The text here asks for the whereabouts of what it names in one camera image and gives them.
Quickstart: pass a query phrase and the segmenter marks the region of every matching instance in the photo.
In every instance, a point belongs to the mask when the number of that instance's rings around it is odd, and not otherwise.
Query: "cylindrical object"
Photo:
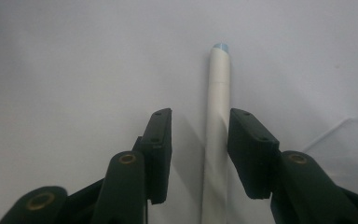
[[[227,45],[214,45],[209,71],[202,224],[227,223],[229,68]]]

